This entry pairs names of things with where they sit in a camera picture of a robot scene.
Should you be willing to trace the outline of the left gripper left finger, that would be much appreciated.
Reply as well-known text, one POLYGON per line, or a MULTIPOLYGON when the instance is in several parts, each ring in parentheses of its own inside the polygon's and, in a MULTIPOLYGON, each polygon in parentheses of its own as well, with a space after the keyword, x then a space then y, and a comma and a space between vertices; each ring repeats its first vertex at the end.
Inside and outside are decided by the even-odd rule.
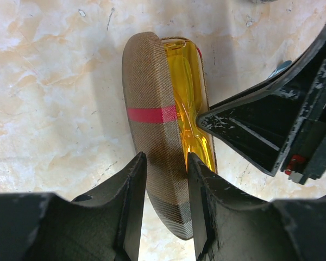
POLYGON ((0 193, 0 260, 137 260, 146 177, 140 152, 71 201, 52 192, 0 193))

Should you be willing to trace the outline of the brown striped glasses case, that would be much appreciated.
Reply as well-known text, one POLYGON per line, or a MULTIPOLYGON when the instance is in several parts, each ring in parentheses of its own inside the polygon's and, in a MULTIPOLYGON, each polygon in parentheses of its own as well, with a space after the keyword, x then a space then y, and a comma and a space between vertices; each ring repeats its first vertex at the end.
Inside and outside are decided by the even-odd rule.
POLYGON ((188 240, 193 236, 188 167, 163 39, 144 32, 128 40, 122 56, 122 86, 134 148, 147 156, 148 197, 168 230, 188 240))

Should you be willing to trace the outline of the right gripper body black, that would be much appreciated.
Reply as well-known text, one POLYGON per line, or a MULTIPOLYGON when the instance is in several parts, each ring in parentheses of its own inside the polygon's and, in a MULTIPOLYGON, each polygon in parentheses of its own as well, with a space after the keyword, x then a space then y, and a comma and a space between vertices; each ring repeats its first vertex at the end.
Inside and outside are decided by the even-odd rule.
POLYGON ((301 185, 326 171, 326 43, 318 57, 322 61, 303 103, 306 115, 281 167, 290 181, 301 185))

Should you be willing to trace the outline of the orange sunglasses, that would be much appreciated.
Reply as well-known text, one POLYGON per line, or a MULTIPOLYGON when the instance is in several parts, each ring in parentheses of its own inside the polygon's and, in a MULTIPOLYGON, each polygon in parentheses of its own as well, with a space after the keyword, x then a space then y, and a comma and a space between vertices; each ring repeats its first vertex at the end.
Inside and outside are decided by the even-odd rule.
POLYGON ((195 153, 211 171, 216 172, 214 141, 196 123, 197 117, 209 110, 201 52, 188 39, 166 38, 162 41, 171 75, 185 160, 189 153, 195 153))

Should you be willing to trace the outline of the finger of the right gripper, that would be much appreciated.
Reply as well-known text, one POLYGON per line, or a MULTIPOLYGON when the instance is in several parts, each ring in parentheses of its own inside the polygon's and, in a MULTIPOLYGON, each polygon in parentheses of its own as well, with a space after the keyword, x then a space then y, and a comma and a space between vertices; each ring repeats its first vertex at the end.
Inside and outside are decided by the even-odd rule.
POLYGON ((263 173, 275 176, 299 131, 303 103, 322 59, 326 24, 286 70, 213 105, 197 125, 222 140, 263 173))

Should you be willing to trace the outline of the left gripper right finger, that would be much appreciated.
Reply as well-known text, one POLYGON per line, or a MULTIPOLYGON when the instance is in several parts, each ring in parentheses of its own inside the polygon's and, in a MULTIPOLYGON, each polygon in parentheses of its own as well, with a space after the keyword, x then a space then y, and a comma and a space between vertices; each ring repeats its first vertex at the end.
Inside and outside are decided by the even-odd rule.
POLYGON ((197 260, 326 260, 326 195, 267 202, 187 162, 197 260))

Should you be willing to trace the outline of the light blue cloth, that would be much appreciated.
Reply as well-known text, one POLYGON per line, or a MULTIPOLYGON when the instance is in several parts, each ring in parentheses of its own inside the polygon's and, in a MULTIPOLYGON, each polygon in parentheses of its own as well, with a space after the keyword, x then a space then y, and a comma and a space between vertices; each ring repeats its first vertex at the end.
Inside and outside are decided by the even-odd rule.
POLYGON ((292 60, 287 60, 282 62, 280 65, 276 67, 276 69, 270 74, 268 79, 276 76, 277 74, 281 73, 282 71, 286 70, 292 64, 292 60))

